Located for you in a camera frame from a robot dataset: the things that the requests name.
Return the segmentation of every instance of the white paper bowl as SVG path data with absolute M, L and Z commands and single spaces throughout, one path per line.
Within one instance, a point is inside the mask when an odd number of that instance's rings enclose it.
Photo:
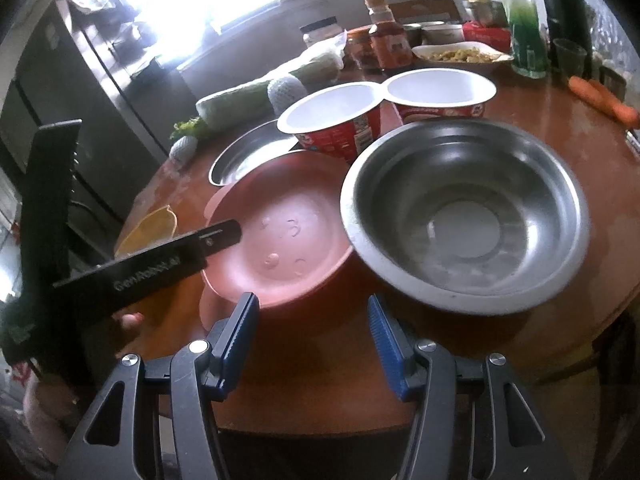
M 383 83 L 404 124 L 432 117 L 482 117 L 497 88 L 487 78 L 452 68 L 425 68 Z

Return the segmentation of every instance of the jar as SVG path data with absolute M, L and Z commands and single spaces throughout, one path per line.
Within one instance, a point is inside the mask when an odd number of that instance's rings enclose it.
M 380 65 L 371 46 L 370 28 L 371 25 L 366 25 L 349 30 L 346 49 L 359 69 L 376 71 L 380 69 Z
M 410 69 L 414 53 L 404 27 L 396 22 L 386 0 L 364 0 L 364 3 L 373 23 L 369 29 L 369 37 L 380 68 L 388 75 Z
M 300 27 L 300 32 L 306 47 L 309 48 L 314 43 L 337 36 L 342 32 L 342 27 L 338 25 L 338 18 L 332 16 Z

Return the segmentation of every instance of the green liquid bottle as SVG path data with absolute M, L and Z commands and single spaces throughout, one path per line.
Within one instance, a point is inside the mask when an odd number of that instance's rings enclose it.
M 540 79 L 546 75 L 546 46 L 540 36 L 536 0 L 502 0 L 511 29 L 512 67 L 518 74 Z

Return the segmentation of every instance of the red paper bowl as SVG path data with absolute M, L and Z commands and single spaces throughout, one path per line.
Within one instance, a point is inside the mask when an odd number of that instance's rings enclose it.
M 340 217 L 348 165 L 321 153 L 290 152 L 233 184 L 210 222 L 235 218 L 242 239 L 207 258 L 204 279 L 235 303 L 253 292 L 261 308 L 308 296 L 329 281 L 353 248 Z
M 487 78 L 454 68 L 413 70 L 382 86 L 403 124 L 440 116 L 482 117 L 485 103 L 497 92 Z
M 367 81 L 325 88 L 291 105 L 278 129 L 309 150 L 352 163 L 380 136 L 383 97 L 382 86 Z

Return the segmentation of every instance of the glass cup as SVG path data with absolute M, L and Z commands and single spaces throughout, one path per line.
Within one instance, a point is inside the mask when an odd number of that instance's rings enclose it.
M 554 45 L 556 46 L 556 56 L 558 56 L 558 66 L 564 81 L 568 81 L 574 75 L 582 77 L 587 51 L 577 43 L 565 38 L 555 38 Z

